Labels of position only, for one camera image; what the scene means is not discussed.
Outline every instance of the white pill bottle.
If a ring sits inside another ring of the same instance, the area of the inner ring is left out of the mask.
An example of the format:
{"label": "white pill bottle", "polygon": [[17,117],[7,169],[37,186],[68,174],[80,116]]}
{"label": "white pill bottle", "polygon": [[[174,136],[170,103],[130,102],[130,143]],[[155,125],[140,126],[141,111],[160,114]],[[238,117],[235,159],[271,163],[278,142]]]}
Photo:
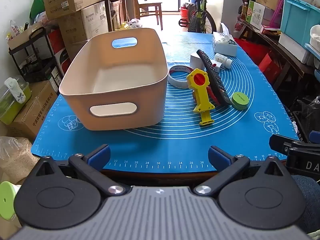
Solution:
{"label": "white pill bottle", "polygon": [[222,55],[222,54],[216,53],[216,55],[214,55],[214,59],[213,60],[222,63],[223,67],[226,67],[228,69],[231,68],[232,60],[229,59],[228,57]]}

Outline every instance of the small bottle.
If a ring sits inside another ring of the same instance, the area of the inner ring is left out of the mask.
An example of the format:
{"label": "small bottle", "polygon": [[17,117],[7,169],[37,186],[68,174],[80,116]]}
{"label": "small bottle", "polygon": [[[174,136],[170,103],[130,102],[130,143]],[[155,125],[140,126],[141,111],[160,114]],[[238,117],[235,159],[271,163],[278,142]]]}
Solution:
{"label": "small bottle", "polygon": [[241,11],[241,19],[245,20],[247,17],[247,11],[248,11],[248,3],[245,2],[244,5],[242,5],[242,11]]}
{"label": "small bottle", "polygon": [[213,60],[222,63],[222,66],[223,66],[223,67],[226,67],[226,68],[228,68],[228,69],[231,68],[232,60],[229,59],[229,58],[226,57],[226,56],[223,56],[223,55],[221,55],[221,54],[219,54],[219,53],[216,53],[216,55],[214,55],[214,59],[213,59]]}

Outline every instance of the green container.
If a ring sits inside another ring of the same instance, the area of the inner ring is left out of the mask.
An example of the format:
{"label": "green container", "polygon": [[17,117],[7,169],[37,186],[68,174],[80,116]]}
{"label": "green container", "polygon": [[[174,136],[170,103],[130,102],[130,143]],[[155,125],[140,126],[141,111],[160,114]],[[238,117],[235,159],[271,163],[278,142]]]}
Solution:
{"label": "green container", "polygon": [[31,97],[29,83],[25,82],[22,76],[13,77],[18,81],[18,84],[26,96],[23,104],[18,103],[6,86],[0,88],[0,121],[5,124],[10,124],[16,118],[21,108]]}

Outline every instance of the tv remote control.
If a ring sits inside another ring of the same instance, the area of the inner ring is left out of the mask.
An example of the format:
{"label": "tv remote control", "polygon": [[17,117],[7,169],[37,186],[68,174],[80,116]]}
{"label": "tv remote control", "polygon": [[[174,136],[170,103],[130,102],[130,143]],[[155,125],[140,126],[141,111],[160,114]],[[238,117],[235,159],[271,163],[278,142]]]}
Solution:
{"label": "tv remote control", "polygon": [[212,62],[209,59],[208,55],[205,54],[202,50],[198,49],[197,54],[201,58],[204,67],[208,73],[209,81],[210,81],[210,87],[212,89],[212,92],[217,97],[217,100],[222,106],[231,105],[230,98],[227,94],[227,91],[221,81],[221,78],[219,77],[218,72],[214,69],[212,66]]}

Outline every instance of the teal storage box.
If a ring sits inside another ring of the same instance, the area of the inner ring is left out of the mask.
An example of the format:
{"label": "teal storage box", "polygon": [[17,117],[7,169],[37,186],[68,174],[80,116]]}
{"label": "teal storage box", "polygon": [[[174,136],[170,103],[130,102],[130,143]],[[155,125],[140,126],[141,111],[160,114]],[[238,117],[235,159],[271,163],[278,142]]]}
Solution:
{"label": "teal storage box", "polygon": [[320,24],[320,9],[302,0],[284,0],[281,31],[304,49],[310,42],[310,29]]}

